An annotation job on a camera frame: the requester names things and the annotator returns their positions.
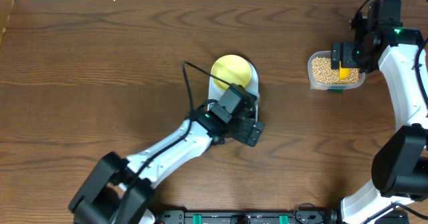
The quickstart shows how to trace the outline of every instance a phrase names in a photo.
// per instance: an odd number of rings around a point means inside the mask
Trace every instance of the white container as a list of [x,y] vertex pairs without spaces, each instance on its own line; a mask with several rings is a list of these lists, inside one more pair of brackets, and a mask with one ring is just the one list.
[[358,82],[355,84],[324,84],[316,81],[312,71],[312,61],[314,58],[331,58],[331,51],[319,51],[310,56],[308,61],[308,74],[311,90],[348,90],[360,87],[366,78],[366,74],[358,74]]

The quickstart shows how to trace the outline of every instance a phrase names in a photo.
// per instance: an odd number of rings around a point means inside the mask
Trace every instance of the yellow lid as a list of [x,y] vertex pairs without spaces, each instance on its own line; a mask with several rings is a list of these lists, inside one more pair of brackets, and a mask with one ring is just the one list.
[[[238,55],[226,55],[219,58],[211,68],[211,74],[229,83],[247,87],[251,79],[251,67],[247,60]],[[213,79],[214,83],[222,90],[229,86],[219,80]]]

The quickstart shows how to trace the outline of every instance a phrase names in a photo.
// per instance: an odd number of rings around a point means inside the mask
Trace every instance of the wooden table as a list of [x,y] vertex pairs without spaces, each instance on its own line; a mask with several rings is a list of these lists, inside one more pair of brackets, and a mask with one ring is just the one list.
[[[181,62],[209,70],[231,53],[259,72],[260,142],[184,164],[153,207],[335,207],[395,132],[380,73],[342,94],[309,87],[308,58],[353,39],[363,1],[17,0],[0,49],[0,223],[71,223],[68,203],[102,156],[142,151],[183,121]],[[403,22],[425,35],[426,7],[403,0]],[[208,79],[189,78],[201,103]]]

